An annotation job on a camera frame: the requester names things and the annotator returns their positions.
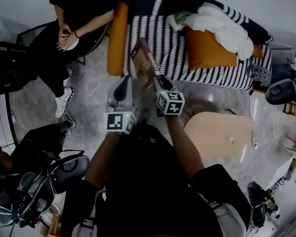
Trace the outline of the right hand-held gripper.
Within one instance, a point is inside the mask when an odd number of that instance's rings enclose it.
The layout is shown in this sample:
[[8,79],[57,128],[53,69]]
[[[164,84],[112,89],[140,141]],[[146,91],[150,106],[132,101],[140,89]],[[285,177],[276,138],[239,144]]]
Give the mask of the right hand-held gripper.
[[179,116],[185,105],[185,98],[177,90],[176,84],[165,75],[154,77],[154,87],[157,93],[156,105],[164,115]]

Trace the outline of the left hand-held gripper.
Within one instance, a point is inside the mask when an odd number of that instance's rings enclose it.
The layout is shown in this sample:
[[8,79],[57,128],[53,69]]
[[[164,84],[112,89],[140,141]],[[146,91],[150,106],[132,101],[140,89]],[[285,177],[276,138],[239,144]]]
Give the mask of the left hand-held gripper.
[[129,135],[136,121],[136,107],[112,103],[132,103],[133,85],[130,77],[119,78],[108,91],[108,103],[103,113],[107,133]]

